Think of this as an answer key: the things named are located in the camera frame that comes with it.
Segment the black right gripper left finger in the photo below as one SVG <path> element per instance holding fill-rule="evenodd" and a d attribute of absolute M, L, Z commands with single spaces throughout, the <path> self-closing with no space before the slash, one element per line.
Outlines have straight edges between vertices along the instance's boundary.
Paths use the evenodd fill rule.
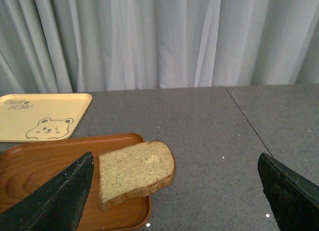
<path fill-rule="evenodd" d="M 87 152 L 29 196 L 0 215 L 2 231 L 75 231 L 94 174 Z"/>

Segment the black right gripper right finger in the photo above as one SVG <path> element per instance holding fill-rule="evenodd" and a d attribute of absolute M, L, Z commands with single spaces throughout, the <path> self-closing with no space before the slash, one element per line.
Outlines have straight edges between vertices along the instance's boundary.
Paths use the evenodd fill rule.
<path fill-rule="evenodd" d="M 263 192 L 281 231 L 319 229 L 319 187 L 266 153 L 258 159 Z"/>

